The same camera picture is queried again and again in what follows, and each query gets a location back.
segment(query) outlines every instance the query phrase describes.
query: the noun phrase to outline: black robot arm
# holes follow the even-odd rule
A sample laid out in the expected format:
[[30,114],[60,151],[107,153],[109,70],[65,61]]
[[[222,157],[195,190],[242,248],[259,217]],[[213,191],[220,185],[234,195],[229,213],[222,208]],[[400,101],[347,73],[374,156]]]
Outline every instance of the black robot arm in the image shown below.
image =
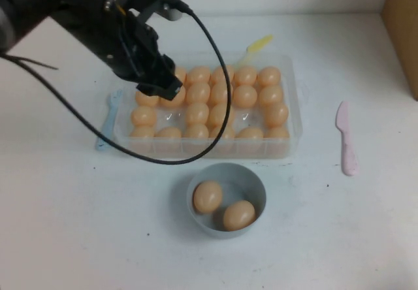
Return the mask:
[[[182,83],[146,24],[154,13],[175,20],[180,0],[0,0],[0,52],[9,51],[43,19],[59,25],[146,95],[173,99]],[[140,12],[135,16],[129,10]]]

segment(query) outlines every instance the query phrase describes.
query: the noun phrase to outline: egg compartment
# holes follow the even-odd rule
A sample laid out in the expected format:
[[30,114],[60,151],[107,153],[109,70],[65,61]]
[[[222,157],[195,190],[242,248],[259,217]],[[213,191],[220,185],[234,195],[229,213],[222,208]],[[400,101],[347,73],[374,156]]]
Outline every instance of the egg compartment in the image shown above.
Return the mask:
[[[191,54],[169,54],[178,66],[183,66],[190,71],[193,67],[206,65],[213,71],[219,66],[217,58],[212,53],[191,53]],[[224,60],[227,63],[237,62],[241,53],[225,52]],[[221,140],[218,145],[207,155],[212,158],[251,158],[251,159],[274,159],[284,158],[291,155],[297,148],[298,141],[302,135],[302,123],[298,106],[297,89],[293,73],[292,61],[287,56],[272,53],[260,53],[254,56],[250,65],[256,67],[258,71],[266,66],[274,66],[281,71],[281,86],[283,89],[283,102],[289,109],[289,117],[286,128],[290,138],[264,138],[262,140],[234,139]],[[126,148],[130,148],[141,154],[155,158],[176,158],[184,159],[197,155],[209,146],[213,139],[195,140],[190,138],[169,139],[169,138],[131,138],[129,135],[133,130],[131,123],[131,112],[138,105],[135,101],[135,85],[127,84],[123,89],[123,97],[116,116],[114,126],[114,136],[118,143]],[[187,104],[175,109],[166,109],[157,106],[157,124],[155,132],[164,127],[174,126],[179,128],[182,133],[186,130],[185,110]],[[254,108],[235,109],[235,120],[233,129],[236,134],[247,127],[256,126],[266,133],[268,128],[265,126],[263,112],[258,103]]]

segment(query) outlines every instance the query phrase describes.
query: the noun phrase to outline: plastic utensil handle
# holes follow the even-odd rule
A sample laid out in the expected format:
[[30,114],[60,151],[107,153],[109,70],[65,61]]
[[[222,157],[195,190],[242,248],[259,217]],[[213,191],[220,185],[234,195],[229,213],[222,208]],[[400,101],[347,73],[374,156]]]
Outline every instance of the plastic utensil handle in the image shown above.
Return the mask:
[[360,172],[349,133],[342,134],[342,171],[347,176],[355,176]]
[[269,34],[265,37],[255,41],[253,44],[247,47],[247,53],[257,53],[261,51],[268,43],[273,39],[273,35]]
[[[117,108],[111,108],[109,110],[109,114],[107,116],[107,119],[104,122],[104,125],[103,125],[103,128],[102,128],[102,134],[107,138],[112,138],[112,132],[113,132],[113,127],[115,125],[117,111],[118,111]],[[109,144],[107,144],[101,138],[97,139],[96,150],[105,151],[105,150],[108,150],[109,148],[110,148]]]

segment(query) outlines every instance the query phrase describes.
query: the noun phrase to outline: black cable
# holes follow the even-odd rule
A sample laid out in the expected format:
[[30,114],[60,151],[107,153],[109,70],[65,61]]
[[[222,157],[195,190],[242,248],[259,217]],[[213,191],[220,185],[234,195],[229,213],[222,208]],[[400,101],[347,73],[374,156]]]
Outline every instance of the black cable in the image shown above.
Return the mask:
[[23,60],[32,62],[32,63],[36,63],[39,64],[35,61],[32,61],[31,59],[27,60],[27,59],[23,59],[21,57],[16,57],[16,56],[10,56],[10,55],[6,55],[6,54],[0,54],[0,57],[21,67],[23,70],[27,71],[29,74],[31,74],[33,77],[35,77],[41,84],[43,84],[49,91],[51,91],[51,93],[78,119],[80,120],[84,126],[86,126],[92,133],[94,133],[97,137],[101,138],[103,141],[105,141],[107,144],[109,144],[110,146],[112,146],[113,148],[127,154],[130,155],[132,157],[144,160],[144,161],[149,161],[151,163],[156,163],[156,164],[162,164],[162,165],[183,165],[183,164],[187,164],[187,163],[191,163],[193,161],[196,161],[200,158],[202,158],[203,156],[205,156],[207,153],[209,153],[210,151],[212,151],[214,149],[214,147],[216,146],[216,144],[219,142],[219,140],[222,138],[223,133],[225,132],[225,128],[227,127],[228,124],[228,119],[229,119],[229,114],[231,112],[231,103],[232,103],[232,97],[231,97],[231,81],[229,80],[229,75],[228,75],[228,70],[227,67],[225,65],[225,62],[223,61],[222,55],[220,54],[219,50],[217,49],[216,43],[214,42],[213,38],[210,36],[208,30],[205,28],[204,24],[201,22],[201,20],[196,16],[196,14],[192,11],[192,10],[187,10],[187,12],[191,17],[193,17],[193,19],[195,19],[195,21],[197,22],[197,24],[201,27],[201,29],[203,30],[204,34],[206,35],[206,37],[208,38],[210,44],[212,45],[216,56],[219,59],[219,62],[221,63],[222,66],[222,70],[223,73],[225,74],[225,78],[227,81],[227,93],[228,93],[228,101],[227,101],[227,111],[226,111],[226,115],[225,115],[225,119],[223,121],[223,125],[221,127],[221,130],[218,134],[218,136],[215,138],[215,140],[213,141],[213,143],[211,143],[211,145],[209,145],[209,147],[207,147],[207,149],[205,149],[203,152],[201,152],[200,154],[197,154],[196,156],[193,156],[189,159],[183,159],[183,160],[179,160],[179,161],[164,161],[164,160],[160,160],[160,159],[154,159],[151,157],[147,157],[144,155],[140,155],[137,154],[135,152],[132,152],[131,150],[128,150],[126,148],[124,148],[123,146],[120,146],[119,144],[113,142],[112,140],[110,140],[109,138],[105,137],[99,130],[97,130],[96,128],[94,128],[94,126],[87,120],[85,119],[65,98],[64,96],[62,96],[56,88],[54,88],[45,78],[43,78],[37,71],[35,71],[34,69],[32,69],[30,66],[26,65],[25,63],[23,63]]
[[125,51],[125,55],[128,57],[129,63],[131,64],[132,69],[134,70],[135,74],[137,75],[138,78],[141,78],[141,74],[139,73],[137,66],[135,65],[133,58],[132,58],[132,54],[128,49],[128,46],[125,43],[125,40],[123,39],[122,36],[122,28],[119,28],[119,41],[120,44],[122,45],[123,50]]
[[20,60],[20,61],[27,61],[28,63],[32,63],[34,65],[38,65],[44,68],[48,68],[48,69],[52,69],[52,70],[58,70],[57,67],[53,67],[53,66],[49,66],[45,63],[40,63],[39,61],[30,59],[30,58],[25,58],[25,57],[19,57],[19,56],[13,56],[15,59]]

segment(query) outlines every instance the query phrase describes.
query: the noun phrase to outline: egg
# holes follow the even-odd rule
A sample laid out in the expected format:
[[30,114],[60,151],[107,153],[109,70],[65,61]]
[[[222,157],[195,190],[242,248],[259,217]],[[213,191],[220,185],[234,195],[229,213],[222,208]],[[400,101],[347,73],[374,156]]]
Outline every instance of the egg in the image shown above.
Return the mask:
[[234,82],[237,86],[253,86],[257,80],[257,70],[252,66],[243,66],[235,73]]
[[252,86],[238,86],[234,91],[233,101],[240,108],[252,108],[257,102],[257,91]]
[[268,130],[266,138],[290,138],[290,134],[285,127],[275,127]]
[[131,138],[138,138],[130,142],[130,149],[138,154],[149,153],[152,150],[152,138],[155,131],[153,127],[135,127],[130,134]]
[[[225,120],[226,113],[227,113],[227,103],[221,103],[213,107],[209,114],[209,120],[208,120],[209,125],[213,127],[222,125],[223,121]],[[231,111],[229,112],[228,124],[232,125],[234,123],[234,120],[235,120],[235,110],[231,106]]]
[[156,138],[163,138],[155,143],[155,152],[159,155],[177,154],[180,151],[182,132],[176,127],[166,127],[155,135]]
[[227,231],[237,231],[248,227],[256,220],[254,206],[248,201],[230,205],[223,215],[223,226]]
[[275,67],[265,67],[257,77],[257,82],[262,88],[265,86],[276,86],[280,81],[281,72]]
[[289,109],[283,103],[275,103],[266,107],[264,119],[267,127],[274,128],[283,125],[289,117]]
[[131,138],[153,138],[154,134],[155,131],[153,127],[142,125],[140,127],[135,127],[129,136]]
[[276,139],[268,143],[266,154],[269,158],[285,158],[289,155],[291,145],[288,138],[290,138],[290,134],[285,127],[271,128],[267,132],[266,138]]
[[283,90],[281,86],[266,86],[260,91],[259,104],[265,107],[274,103],[281,103],[283,101]]
[[184,67],[176,66],[176,71],[174,72],[174,75],[176,76],[177,79],[180,80],[182,84],[184,84],[187,71]]
[[[219,132],[221,131],[221,125],[218,125],[217,127],[215,127],[211,132],[209,137],[210,138],[216,138],[217,135],[219,134]],[[222,138],[226,139],[226,140],[233,140],[235,138],[235,131],[232,127],[230,127],[229,125],[227,125],[227,127],[225,128],[225,131],[223,132]]]
[[[231,95],[234,93],[234,88],[231,86]],[[228,101],[228,90],[226,83],[217,83],[212,87],[210,92],[210,103],[217,105],[226,103]]]
[[139,106],[132,111],[131,121],[134,126],[148,125],[153,127],[157,122],[157,114],[152,107]]
[[[210,133],[210,138],[216,138],[221,131],[221,126],[215,127]],[[229,125],[225,128],[221,140],[216,144],[214,152],[226,154],[234,147],[235,131]]]
[[208,83],[210,79],[210,69],[207,66],[197,66],[189,71],[186,77],[187,86],[194,83]]
[[195,83],[187,91],[185,100],[188,104],[207,103],[210,96],[210,86],[207,83]]
[[215,181],[205,181],[198,185],[193,195],[193,204],[202,214],[217,210],[222,203],[222,187]]
[[160,104],[162,107],[165,107],[165,108],[177,108],[183,104],[184,99],[185,99],[185,88],[182,86],[180,88],[180,92],[177,93],[176,97],[173,98],[172,101],[161,99]]
[[204,103],[194,103],[189,105],[185,112],[185,122],[187,125],[196,123],[205,124],[209,118],[209,107]]
[[[235,75],[235,69],[233,66],[231,65],[227,65],[227,71],[228,71],[228,76],[229,76],[229,80],[232,81],[234,80],[234,75]],[[216,68],[213,73],[212,76],[210,77],[210,83],[212,84],[217,84],[217,83],[224,83],[226,84],[227,79],[225,78],[225,74],[223,73],[223,69],[221,66],[219,66],[218,68]]]
[[138,91],[135,93],[135,100],[139,106],[156,107],[159,102],[159,97],[148,96]]
[[182,132],[176,127],[166,127],[158,131],[156,138],[182,138]]
[[261,140],[264,137],[263,130],[257,127],[248,127],[238,133],[236,138],[247,138],[252,140]]
[[260,151],[261,146],[263,145],[263,137],[264,137],[263,131],[257,127],[248,127],[248,128],[241,130],[241,132],[238,133],[236,138],[237,139],[243,138],[249,141],[245,143],[237,144],[238,153],[242,157],[244,156],[254,157],[255,155],[257,155],[257,152]]
[[204,139],[209,137],[209,130],[207,126],[197,123],[187,127],[184,133],[185,138]]

